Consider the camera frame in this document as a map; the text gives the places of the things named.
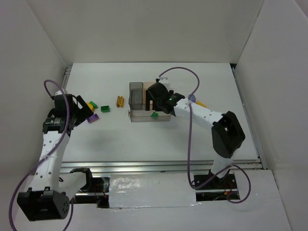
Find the green sloped lego brick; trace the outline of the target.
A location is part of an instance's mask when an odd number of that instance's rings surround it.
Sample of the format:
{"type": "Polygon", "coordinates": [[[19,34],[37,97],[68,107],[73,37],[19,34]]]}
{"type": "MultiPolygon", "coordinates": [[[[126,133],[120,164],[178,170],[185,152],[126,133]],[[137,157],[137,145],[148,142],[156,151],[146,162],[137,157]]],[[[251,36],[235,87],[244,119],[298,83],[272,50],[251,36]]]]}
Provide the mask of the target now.
{"type": "Polygon", "coordinates": [[[94,103],[93,101],[90,101],[89,104],[91,104],[93,106],[94,109],[98,109],[98,106],[96,103],[94,103]]]}

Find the brown yellow lego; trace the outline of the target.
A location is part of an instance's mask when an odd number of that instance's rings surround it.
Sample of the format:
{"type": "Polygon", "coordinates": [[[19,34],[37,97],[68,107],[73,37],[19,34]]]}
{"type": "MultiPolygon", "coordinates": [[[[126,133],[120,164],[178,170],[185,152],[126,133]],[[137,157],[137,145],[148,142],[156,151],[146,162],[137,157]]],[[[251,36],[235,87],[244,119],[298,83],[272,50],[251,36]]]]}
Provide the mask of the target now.
{"type": "Polygon", "coordinates": [[[124,107],[124,97],[123,96],[118,96],[117,101],[116,101],[116,106],[123,108],[124,107]]]}

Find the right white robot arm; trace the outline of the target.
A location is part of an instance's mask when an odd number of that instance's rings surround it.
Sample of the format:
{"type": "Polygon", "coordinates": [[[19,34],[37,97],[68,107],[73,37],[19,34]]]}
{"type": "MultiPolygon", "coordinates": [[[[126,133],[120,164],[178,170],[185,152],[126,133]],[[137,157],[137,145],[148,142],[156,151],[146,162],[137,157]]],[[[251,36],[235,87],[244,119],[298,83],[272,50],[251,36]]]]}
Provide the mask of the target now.
{"type": "Polygon", "coordinates": [[[160,82],[156,82],[146,90],[146,104],[152,102],[155,111],[189,120],[189,136],[187,151],[187,175],[192,188],[199,189],[205,183],[196,186],[190,176],[193,123],[211,132],[212,146],[217,156],[209,171],[209,179],[220,183],[228,175],[234,153],[245,140],[245,133],[235,113],[215,112],[191,101],[179,93],[172,93],[160,82]]]}

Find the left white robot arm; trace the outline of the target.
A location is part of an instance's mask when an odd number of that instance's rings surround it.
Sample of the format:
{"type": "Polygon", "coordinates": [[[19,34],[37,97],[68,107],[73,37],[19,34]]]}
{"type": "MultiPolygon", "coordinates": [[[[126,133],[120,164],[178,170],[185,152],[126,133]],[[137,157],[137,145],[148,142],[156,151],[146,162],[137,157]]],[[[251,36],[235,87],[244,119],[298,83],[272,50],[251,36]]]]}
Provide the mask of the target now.
{"type": "Polygon", "coordinates": [[[29,221],[66,218],[74,195],[92,186],[89,168],[74,168],[63,182],[60,170],[72,130],[92,116],[93,111],[80,95],[58,92],[53,100],[54,108],[43,123],[41,164],[35,168],[27,191],[17,196],[17,203],[29,221]]]}

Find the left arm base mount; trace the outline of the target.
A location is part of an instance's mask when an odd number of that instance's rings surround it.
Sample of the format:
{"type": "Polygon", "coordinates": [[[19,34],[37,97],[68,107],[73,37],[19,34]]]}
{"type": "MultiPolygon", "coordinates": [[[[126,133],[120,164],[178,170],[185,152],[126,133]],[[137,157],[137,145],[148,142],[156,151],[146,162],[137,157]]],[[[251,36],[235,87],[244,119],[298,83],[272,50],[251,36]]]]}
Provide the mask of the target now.
{"type": "Polygon", "coordinates": [[[74,196],[75,204],[95,204],[98,208],[109,208],[110,177],[94,177],[90,168],[74,168],[70,173],[83,173],[86,183],[74,196]]]}

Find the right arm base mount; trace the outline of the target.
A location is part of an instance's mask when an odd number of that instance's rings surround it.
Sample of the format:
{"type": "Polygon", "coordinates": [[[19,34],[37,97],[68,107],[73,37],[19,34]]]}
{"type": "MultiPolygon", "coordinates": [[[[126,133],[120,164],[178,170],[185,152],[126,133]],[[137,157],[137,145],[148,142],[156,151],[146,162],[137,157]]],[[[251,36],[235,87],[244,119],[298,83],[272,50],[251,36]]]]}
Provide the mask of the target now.
{"type": "Polygon", "coordinates": [[[231,194],[230,200],[240,200],[237,190],[235,175],[228,174],[223,180],[215,178],[207,185],[195,190],[196,201],[225,201],[229,194],[231,194]]]}

